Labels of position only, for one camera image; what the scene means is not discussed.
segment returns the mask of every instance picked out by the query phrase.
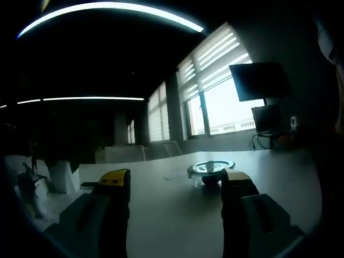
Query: ceiling light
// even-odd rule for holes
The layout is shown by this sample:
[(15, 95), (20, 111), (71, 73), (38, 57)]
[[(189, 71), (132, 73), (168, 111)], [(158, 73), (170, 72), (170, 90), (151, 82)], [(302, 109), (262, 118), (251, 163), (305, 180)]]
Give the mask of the ceiling light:
[(192, 23), (189, 20), (186, 20), (182, 17), (179, 17), (177, 15), (174, 15), (170, 12), (162, 11), (156, 8), (140, 5), (140, 4), (130, 4), (130, 3), (116, 3), (116, 9), (125, 9), (125, 10), (131, 10), (131, 11), (137, 11), (137, 12), (144, 12), (149, 13), (150, 15), (156, 15), (160, 16), (162, 18), (172, 20), (176, 23), (182, 24), (186, 27), (189, 27), (197, 32), (201, 32), (203, 28), (201, 26), (198, 26), (195, 23)]
[(38, 102), (41, 101), (40, 99), (33, 99), (31, 101), (21, 101), (21, 102), (17, 102), (17, 104), (24, 104), (24, 103), (30, 103), (30, 102)]
[(129, 3), (116, 3), (116, 2), (97, 2), (97, 3), (86, 3), (86, 4), (78, 4), (69, 6), (60, 10), (57, 10), (55, 12), (51, 12), (37, 20), (35, 20), (33, 23), (29, 24), (29, 26), (25, 27), (19, 34), (18, 38), (22, 36), (24, 33), (28, 32), (32, 28), (36, 27), (37, 25), (50, 20), (54, 17), (64, 15), (66, 13), (75, 12), (75, 11), (81, 11), (81, 10), (88, 10), (88, 9), (124, 9), (124, 10), (131, 10), (131, 11), (137, 11), (137, 12), (144, 12), (149, 13), (151, 15), (160, 16), (162, 18), (172, 20), (176, 23), (182, 24), (186, 27), (189, 27), (197, 32), (201, 32), (203, 30), (202, 27), (199, 25), (186, 20), (182, 17), (179, 17), (177, 15), (174, 15), (172, 13), (162, 11), (156, 8), (151, 8), (148, 6), (140, 5), (140, 4), (129, 4)]
[(126, 97), (66, 97), (66, 98), (44, 98), (44, 101), (65, 101), (70, 99), (117, 99), (125, 101), (144, 101), (144, 98), (126, 98)]

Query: white table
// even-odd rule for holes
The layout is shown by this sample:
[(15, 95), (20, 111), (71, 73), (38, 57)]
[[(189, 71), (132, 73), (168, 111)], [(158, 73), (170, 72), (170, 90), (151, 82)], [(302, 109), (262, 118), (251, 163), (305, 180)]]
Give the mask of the white table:
[(220, 193), (208, 196), (181, 176), (193, 163), (228, 160), (248, 174), (291, 216), (291, 224), (309, 233), (320, 220), (321, 190), (311, 157), (304, 150), (276, 152), (198, 152), (167, 159), (81, 165), (81, 182), (98, 181), (110, 170), (131, 170), (128, 257), (222, 257)]

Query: wall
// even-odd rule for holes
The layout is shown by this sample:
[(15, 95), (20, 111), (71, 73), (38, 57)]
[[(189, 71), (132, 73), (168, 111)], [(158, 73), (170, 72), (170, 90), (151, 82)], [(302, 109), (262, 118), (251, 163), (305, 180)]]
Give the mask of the wall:
[(135, 143), (137, 145), (149, 145), (148, 127), (148, 103), (144, 102), (133, 116), (135, 121)]
[(254, 62), (281, 64), (290, 86), (290, 96), (279, 102), (284, 120), (298, 115), (306, 128), (334, 123), (335, 69), (320, 52), (311, 10), (281, 3), (255, 7), (229, 23)]
[(127, 119), (124, 113), (116, 113), (114, 116), (114, 144), (128, 144)]

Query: computer monitor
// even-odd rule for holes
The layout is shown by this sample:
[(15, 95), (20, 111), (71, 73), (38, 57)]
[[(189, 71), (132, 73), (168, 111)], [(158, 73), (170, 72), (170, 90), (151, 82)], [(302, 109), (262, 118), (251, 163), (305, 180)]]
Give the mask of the computer monitor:
[(253, 107), (252, 114), (257, 133), (277, 133), (282, 131), (282, 115), (278, 105)]
[(279, 98), (287, 93), (286, 79), (278, 63), (248, 63), (230, 66), (239, 101)]

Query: cable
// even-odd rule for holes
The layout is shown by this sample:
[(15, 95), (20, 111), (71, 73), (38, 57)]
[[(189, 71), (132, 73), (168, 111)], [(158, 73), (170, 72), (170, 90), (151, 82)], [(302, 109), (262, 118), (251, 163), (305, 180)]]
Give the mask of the cable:
[(257, 143), (258, 143), (258, 145), (262, 148), (262, 149), (269, 149), (269, 148), (266, 148), (266, 147), (264, 147), (263, 146), (263, 144), (260, 142), (260, 140), (259, 140), (259, 136), (257, 135)]
[(253, 134), (252, 137), (251, 137), (251, 141), (249, 141), (249, 149), (250, 149), (250, 150), (253, 149), (254, 151), (257, 150), (257, 148), (256, 148), (256, 146), (255, 146), (255, 144), (254, 144), (254, 141), (253, 141), (253, 139), (254, 139), (255, 136), (258, 136), (258, 134), (257, 134), (257, 133), (256, 133), (256, 134)]
[(252, 137), (251, 137), (251, 140), (249, 141), (249, 149), (250, 150), (254, 150), (254, 151), (256, 151), (257, 150), (257, 148), (256, 148), (256, 145), (254, 144), (254, 138), (257, 138), (257, 143), (258, 143), (258, 145), (262, 148), (262, 149), (269, 149), (269, 148), (267, 148), (267, 147), (265, 147), (262, 143), (261, 143), (261, 141), (259, 140), (259, 135), (256, 133), (256, 134), (254, 134), (254, 135), (252, 135)]

